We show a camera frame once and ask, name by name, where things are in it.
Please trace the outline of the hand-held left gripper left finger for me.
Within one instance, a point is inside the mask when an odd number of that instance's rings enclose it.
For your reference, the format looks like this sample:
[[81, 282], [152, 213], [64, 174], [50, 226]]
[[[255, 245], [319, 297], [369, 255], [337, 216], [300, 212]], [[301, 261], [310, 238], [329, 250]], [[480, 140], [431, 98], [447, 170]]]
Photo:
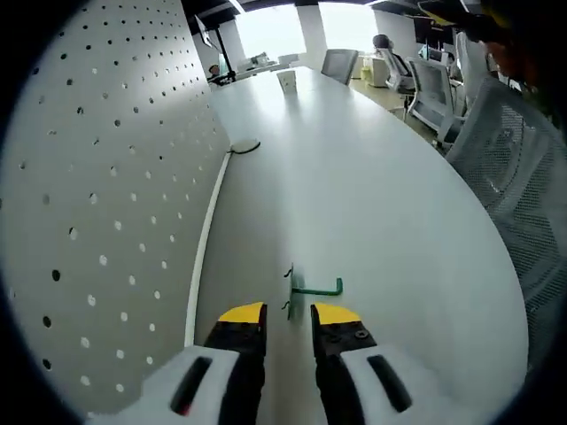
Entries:
[[262, 302], [224, 313], [203, 345], [155, 370], [138, 400], [88, 424], [254, 424], [265, 383], [267, 309]]

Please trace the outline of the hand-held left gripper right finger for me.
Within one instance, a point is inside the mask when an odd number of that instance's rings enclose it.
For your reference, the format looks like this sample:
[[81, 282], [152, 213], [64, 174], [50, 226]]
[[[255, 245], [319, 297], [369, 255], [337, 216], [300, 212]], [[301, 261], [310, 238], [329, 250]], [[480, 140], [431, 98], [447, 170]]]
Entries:
[[391, 344], [378, 344], [358, 314], [310, 306], [315, 380], [329, 424], [468, 424], [470, 410], [437, 376]]

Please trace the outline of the person's right hand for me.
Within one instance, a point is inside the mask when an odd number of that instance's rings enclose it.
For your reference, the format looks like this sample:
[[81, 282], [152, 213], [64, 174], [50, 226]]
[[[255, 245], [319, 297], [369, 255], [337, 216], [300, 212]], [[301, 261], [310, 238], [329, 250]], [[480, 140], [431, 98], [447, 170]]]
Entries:
[[501, 72], [524, 85], [539, 86], [540, 72], [537, 64], [538, 38], [532, 31], [520, 31], [514, 28], [500, 27], [498, 40], [486, 42]]

